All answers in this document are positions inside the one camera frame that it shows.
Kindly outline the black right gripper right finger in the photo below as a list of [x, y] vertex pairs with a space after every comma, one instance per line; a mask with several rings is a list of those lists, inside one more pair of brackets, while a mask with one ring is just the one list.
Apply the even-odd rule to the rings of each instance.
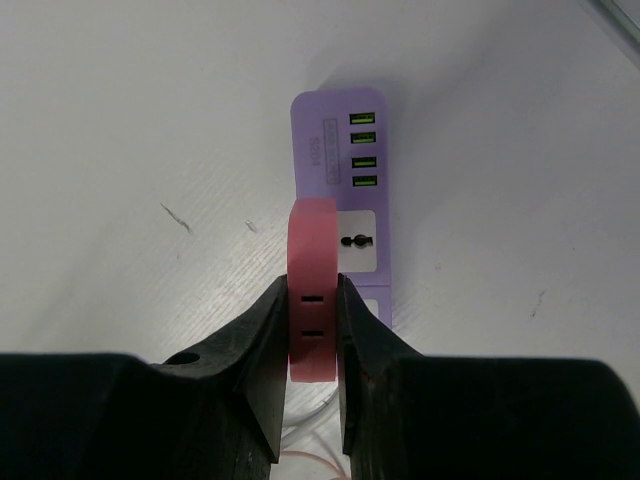
[[337, 288], [340, 421], [355, 479], [635, 479], [639, 413], [597, 360], [426, 356]]

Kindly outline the purple power strip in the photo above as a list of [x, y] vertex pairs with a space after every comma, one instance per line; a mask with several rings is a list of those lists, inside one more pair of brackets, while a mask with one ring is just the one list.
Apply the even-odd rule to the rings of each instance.
[[387, 102], [374, 87], [299, 94], [290, 109], [298, 198], [332, 198], [338, 270], [392, 324]]

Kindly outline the pink plug adapter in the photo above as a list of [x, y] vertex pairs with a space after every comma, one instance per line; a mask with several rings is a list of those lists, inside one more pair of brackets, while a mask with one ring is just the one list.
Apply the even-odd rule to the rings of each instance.
[[297, 200], [287, 236], [290, 378], [336, 378], [338, 219], [333, 198]]

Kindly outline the aluminium mounting rail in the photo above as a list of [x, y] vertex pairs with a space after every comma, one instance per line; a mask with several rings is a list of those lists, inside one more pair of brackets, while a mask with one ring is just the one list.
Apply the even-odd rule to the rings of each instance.
[[596, 24], [625, 54], [639, 58], [639, 22], [619, 1], [582, 1]]

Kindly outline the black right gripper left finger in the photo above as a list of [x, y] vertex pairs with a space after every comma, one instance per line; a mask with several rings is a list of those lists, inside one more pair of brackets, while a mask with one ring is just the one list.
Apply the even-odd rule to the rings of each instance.
[[5, 479], [265, 479], [278, 461], [287, 284], [150, 364], [114, 353], [1, 358]]

